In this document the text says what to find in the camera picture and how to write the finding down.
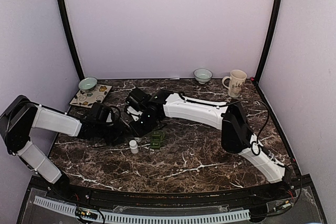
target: black corner post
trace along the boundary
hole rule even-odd
[[[269,53],[269,49],[272,43],[273,34],[275,30],[275,25],[277,23],[279,9],[280,9],[280,2],[281,0],[274,0],[273,2],[273,9],[271,14],[271,19],[269,21],[269,26],[267,30],[266,40],[263,48],[263,52],[261,53],[260,62],[258,65],[258,69],[256,72],[256,76],[254,77],[254,80],[258,83],[260,81],[261,75],[263,74],[263,70],[266,64],[267,56]]]
[[[64,0],[57,0],[57,2],[58,2],[59,12],[61,14],[61,19],[62,19],[62,23],[63,23],[64,32],[65,32],[65,35],[67,37],[70,53],[71,53],[71,56],[72,56],[72,60],[74,62],[73,64],[75,64],[75,68],[76,68],[79,80],[82,80],[85,77],[84,77],[83,69],[80,65],[79,57],[78,57],[77,50],[76,50],[76,47],[75,47],[74,38],[72,37],[72,32],[71,32],[71,28],[70,28],[67,9],[66,9],[66,6],[65,6],[65,1]]]

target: patterned coaster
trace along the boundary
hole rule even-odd
[[[90,108],[95,102],[103,102],[111,89],[112,86],[98,84],[91,93],[79,90],[70,102],[70,105]]]

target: green block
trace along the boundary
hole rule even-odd
[[[164,132],[163,131],[154,131],[152,133],[152,141],[163,142]]]
[[[151,148],[152,149],[160,149],[161,143],[160,142],[151,142]]]

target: marble table surface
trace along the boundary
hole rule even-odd
[[[154,94],[159,89],[184,91],[187,97],[209,101],[230,101],[221,80],[205,85],[193,79],[182,80],[109,80],[113,85],[104,104],[123,111],[125,98],[138,87]],[[241,99],[260,99],[251,81],[247,81]],[[242,102],[248,121],[257,133],[266,119],[266,109],[257,101]],[[88,109],[73,106],[70,114],[82,116]],[[131,119],[122,112],[126,122]],[[221,132],[210,126],[182,119],[165,119],[164,146],[149,148],[150,138],[139,143],[139,153],[132,154],[127,137],[116,146],[92,148],[99,139],[80,140],[60,134],[50,152],[51,160],[62,169],[74,185],[138,193],[200,193],[246,188],[268,183],[264,175],[237,154],[226,153]],[[290,163],[284,144],[270,120],[260,136],[261,142],[285,164]]]

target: white bowl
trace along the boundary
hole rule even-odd
[[[80,81],[78,87],[84,92],[92,91],[97,85],[97,79],[95,77],[88,77]]]
[[[200,84],[205,84],[211,80],[212,72],[205,68],[199,68],[194,71],[194,76],[196,81],[198,81]]]

